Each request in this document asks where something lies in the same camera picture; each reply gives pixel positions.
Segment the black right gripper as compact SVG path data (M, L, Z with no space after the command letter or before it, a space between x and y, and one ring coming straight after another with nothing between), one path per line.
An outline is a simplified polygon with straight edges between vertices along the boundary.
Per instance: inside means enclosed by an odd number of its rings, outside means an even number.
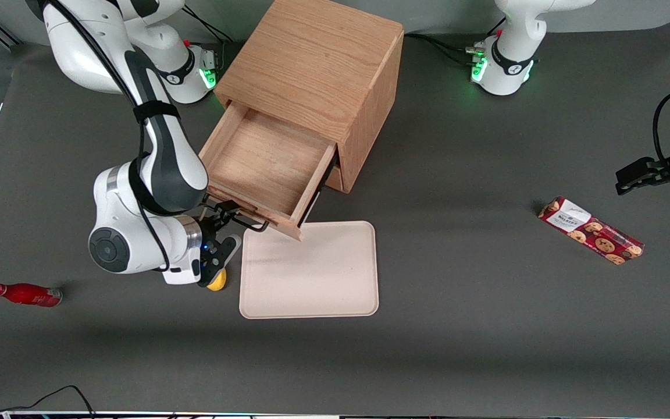
M224 201L216 205L216 214L203 219L198 219L201 228L201 250L200 250L200 280L198 286L206 289L222 289L222 269L220 262L213 260L216 257L218 241L216 234L223 230L240 212L240 206L235 201Z

